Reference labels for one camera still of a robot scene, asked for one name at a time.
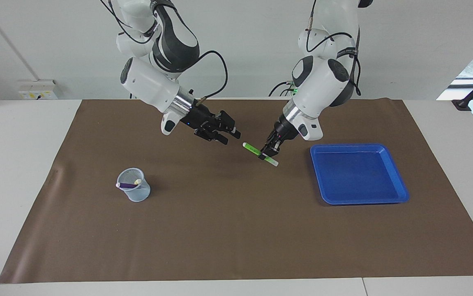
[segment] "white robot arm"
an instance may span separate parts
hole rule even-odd
[[[355,88],[355,66],[358,54],[357,9],[373,0],[316,0],[309,19],[309,28],[298,38],[304,54],[291,75],[298,88],[287,103],[265,146],[260,159],[280,152],[285,140],[301,135],[306,141],[323,137],[318,122],[322,110],[345,103]],[[319,28],[313,28],[313,20]]]
[[[111,0],[108,2],[115,14]],[[211,113],[176,81],[200,57],[198,40],[174,4],[169,0],[118,0],[118,4],[129,28],[123,28],[116,44],[131,57],[121,74],[121,83],[131,94],[163,113],[163,134],[169,135],[182,122],[208,141],[227,144],[227,138],[218,132],[239,139],[235,121],[227,113]]]

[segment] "wall outlet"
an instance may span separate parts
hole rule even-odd
[[[56,94],[56,86],[44,86],[43,91],[41,92],[42,99],[59,99]]]
[[[30,88],[32,88],[32,86],[21,86],[19,88],[19,95],[21,96],[21,99],[32,99]]]
[[[19,81],[19,94],[22,99],[58,99],[53,80]]]

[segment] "purple marker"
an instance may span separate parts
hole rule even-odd
[[[118,188],[123,188],[123,189],[134,189],[136,188],[138,185],[136,184],[128,184],[128,183],[116,183],[116,187]]]

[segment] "table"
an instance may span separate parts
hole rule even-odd
[[[0,101],[0,272],[64,140],[79,100]],[[473,115],[451,102],[406,101],[473,219]],[[468,295],[473,277],[0,285],[0,294]]]

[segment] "blue tray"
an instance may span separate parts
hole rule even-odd
[[[328,204],[398,204],[409,199],[392,156],[381,144],[315,145],[311,158]]]

